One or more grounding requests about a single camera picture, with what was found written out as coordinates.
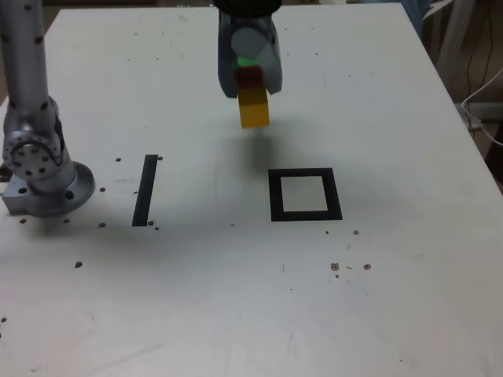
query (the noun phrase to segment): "cable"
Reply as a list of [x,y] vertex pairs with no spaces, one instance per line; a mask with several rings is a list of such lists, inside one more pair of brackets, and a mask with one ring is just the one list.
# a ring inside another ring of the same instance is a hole
[[466,116],[468,117],[468,120],[471,121],[472,118],[474,120],[476,120],[477,122],[480,123],[480,128],[482,129],[482,131],[486,134],[486,136],[492,140],[492,142],[494,142],[495,144],[497,145],[500,145],[501,147],[503,147],[503,143],[499,142],[498,140],[495,140],[492,136],[490,136],[489,132],[486,130],[486,127],[483,125],[482,121],[480,119],[477,119],[475,116],[473,116],[469,110],[466,109],[467,107],[467,104],[468,102],[474,97],[476,96],[478,93],[480,93],[482,90],[484,90],[487,86],[489,86],[501,73],[503,73],[503,68],[500,69],[496,75],[494,75],[494,77],[489,80],[488,82],[486,82],[485,85],[483,85],[482,87],[480,87],[477,91],[475,91],[473,94],[471,94],[470,96],[468,96],[468,98],[466,100],[464,100],[463,102],[461,102],[461,108],[463,109],[464,113],[466,114]]
[[[470,79],[470,67],[472,66],[473,57],[475,56],[475,52],[477,50],[477,47],[479,46],[480,38],[482,37],[484,24],[486,22],[486,16],[487,16],[487,13],[484,13],[482,21],[480,22],[479,33],[477,35],[475,43],[473,44],[472,53],[470,53],[470,57],[468,59],[468,66],[466,67],[466,83],[468,86],[468,95],[470,95],[472,93],[472,85],[471,85],[472,81]],[[472,139],[475,139],[475,130],[473,129],[472,120],[469,117],[468,117],[468,132],[472,135]]]
[[[490,64],[490,58],[493,54],[493,22],[492,22],[492,17],[491,17],[491,12],[494,8],[494,5],[496,3],[496,0],[488,0],[487,2],[487,7],[486,7],[486,12],[483,15],[482,21],[480,23],[480,29],[479,29],[479,34],[477,35],[477,39],[473,45],[472,53],[470,54],[470,57],[468,59],[468,66],[466,67],[466,81],[468,85],[468,95],[472,92],[472,86],[471,86],[471,79],[470,79],[470,67],[472,66],[472,61],[473,57],[475,56],[475,52],[477,50],[477,47],[480,42],[480,38],[482,37],[483,29],[486,23],[486,18],[489,19],[489,40],[490,40],[490,47],[489,47],[489,53],[487,54],[487,59],[486,59],[486,64],[484,67],[484,73],[482,75],[482,80],[480,81],[479,84],[479,89],[483,86],[484,81],[486,81],[486,76],[487,76],[487,70],[489,69],[489,64]],[[468,112],[470,112],[470,104],[468,103]],[[472,135],[472,139],[475,139],[475,130],[472,125],[472,120],[468,117],[468,132]]]

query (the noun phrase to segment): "yellow block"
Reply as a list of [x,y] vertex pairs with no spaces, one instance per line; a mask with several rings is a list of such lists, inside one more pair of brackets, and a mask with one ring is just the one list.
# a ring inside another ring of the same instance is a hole
[[239,113],[241,127],[258,128],[269,126],[269,105],[266,88],[239,89]]

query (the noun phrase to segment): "black square outline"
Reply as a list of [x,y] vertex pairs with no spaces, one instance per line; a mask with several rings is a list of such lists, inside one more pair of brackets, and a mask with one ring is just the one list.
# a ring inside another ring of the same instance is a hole
[[[282,177],[321,177],[327,210],[285,211],[283,207]],[[271,221],[327,221],[342,220],[336,180],[331,167],[315,169],[269,169],[269,198]]]

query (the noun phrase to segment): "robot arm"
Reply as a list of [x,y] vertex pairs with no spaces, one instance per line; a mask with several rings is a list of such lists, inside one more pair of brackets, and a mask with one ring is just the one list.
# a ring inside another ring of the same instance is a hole
[[0,32],[9,90],[2,155],[13,171],[4,202],[11,214],[67,213],[87,201],[94,180],[70,159],[49,97],[41,0],[0,0]]
[[237,97],[238,58],[260,66],[267,91],[279,92],[282,70],[272,14],[281,0],[215,0],[215,6],[220,10],[218,79],[224,94]]

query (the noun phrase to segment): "black line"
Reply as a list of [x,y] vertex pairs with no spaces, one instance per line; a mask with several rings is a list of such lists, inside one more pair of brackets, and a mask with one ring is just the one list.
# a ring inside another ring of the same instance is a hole
[[149,220],[150,200],[156,178],[157,155],[146,155],[141,172],[140,188],[134,208],[133,226],[147,226]]

